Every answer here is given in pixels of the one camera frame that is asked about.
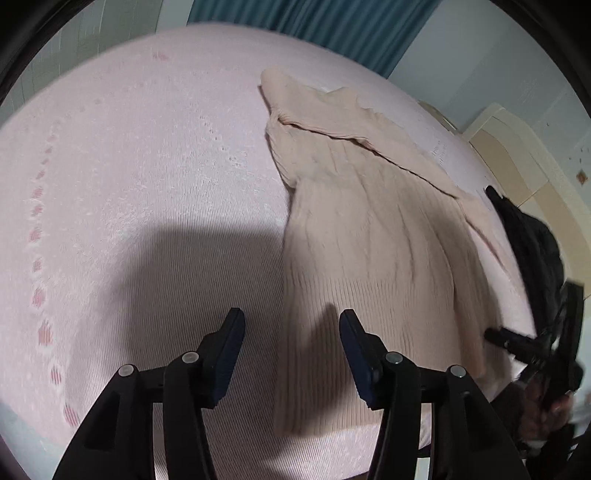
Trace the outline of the person's right hand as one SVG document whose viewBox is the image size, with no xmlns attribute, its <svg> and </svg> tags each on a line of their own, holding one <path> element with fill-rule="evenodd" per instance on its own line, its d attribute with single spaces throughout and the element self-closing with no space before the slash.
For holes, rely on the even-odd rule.
<svg viewBox="0 0 591 480">
<path fill-rule="evenodd" d="M 542 379 L 534 377 L 523 391 L 519 434 L 525 441 L 546 440 L 550 433 L 564 427 L 571 418 L 574 405 L 571 392 L 556 400 L 551 407 L 542 407 L 544 388 Z"/>
</svg>

